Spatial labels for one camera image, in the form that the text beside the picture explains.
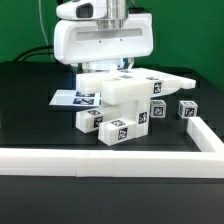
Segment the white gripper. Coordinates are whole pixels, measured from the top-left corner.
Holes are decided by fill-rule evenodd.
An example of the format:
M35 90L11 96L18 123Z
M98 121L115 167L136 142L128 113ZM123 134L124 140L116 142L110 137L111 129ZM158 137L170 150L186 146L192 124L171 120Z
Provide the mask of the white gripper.
M54 56L63 64L148 56L152 14L127 0L71 0L56 8Z

